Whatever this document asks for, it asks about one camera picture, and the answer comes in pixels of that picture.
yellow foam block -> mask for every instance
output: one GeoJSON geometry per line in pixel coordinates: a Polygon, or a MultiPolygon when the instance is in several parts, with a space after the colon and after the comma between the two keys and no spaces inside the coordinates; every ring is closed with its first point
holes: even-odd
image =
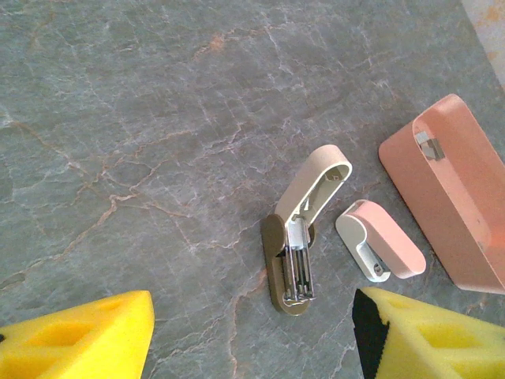
{"type": "Polygon", "coordinates": [[[365,379],[505,378],[505,328],[370,287],[353,321],[365,379]]]}
{"type": "Polygon", "coordinates": [[[0,328],[1,379],[138,379],[154,328],[148,291],[0,328]]]}

marble surface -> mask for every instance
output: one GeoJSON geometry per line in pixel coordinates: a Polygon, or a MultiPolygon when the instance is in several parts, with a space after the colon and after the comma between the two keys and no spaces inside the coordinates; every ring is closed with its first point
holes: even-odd
{"type": "Polygon", "coordinates": [[[462,0],[462,4],[505,88],[505,0],[462,0]]]}
{"type": "Polygon", "coordinates": [[[505,95],[455,0],[0,3],[0,325],[148,289],[143,379],[359,378],[370,285],[333,227],[377,201],[427,272],[381,287],[505,325],[461,291],[377,158],[458,93],[503,158],[505,95]],[[322,144],[354,172],[316,221],[318,298],[269,299],[259,221],[322,144]]]}

sponge hole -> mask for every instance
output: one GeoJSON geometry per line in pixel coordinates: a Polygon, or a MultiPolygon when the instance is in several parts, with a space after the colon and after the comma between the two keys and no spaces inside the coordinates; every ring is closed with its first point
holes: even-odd
{"type": "Polygon", "coordinates": [[[33,336],[28,346],[73,346],[93,328],[91,324],[62,322],[52,324],[33,336]]]}
{"type": "Polygon", "coordinates": [[[36,379],[47,371],[56,358],[7,357],[0,366],[2,379],[36,379]]]}
{"type": "Polygon", "coordinates": [[[425,324],[417,329],[430,345],[437,348],[465,349],[479,347],[475,337],[457,324],[425,324]]]}

small pink stapler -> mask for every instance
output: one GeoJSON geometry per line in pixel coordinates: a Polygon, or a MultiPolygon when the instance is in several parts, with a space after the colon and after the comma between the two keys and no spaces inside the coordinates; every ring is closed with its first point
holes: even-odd
{"type": "Polygon", "coordinates": [[[372,282],[383,282],[393,272],[398,278],[426,269],[422,252],[378,204],[358,200],[335,222],[340,237],[361,271],[372,282]]]}

stapler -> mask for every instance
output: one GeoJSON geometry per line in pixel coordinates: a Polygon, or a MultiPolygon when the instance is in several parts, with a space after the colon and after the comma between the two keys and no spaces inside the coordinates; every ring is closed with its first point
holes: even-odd
{"type": "Polygon", "coordinates": [[[277,310],[297,316],[314,299],[309,259],[316,236],[313,223],[351,171],[339,148],[321,146],[301,166],[275,213],[262,220],[268,283],[277,310]]]}
{"type": "Polygon", "coordinates": [[[405,279],[426,269],[422,252],[384,208],[372,201],[356,201],[338,217],[335,227],[372,282],[387,280],[391,272],[405,279]]]}

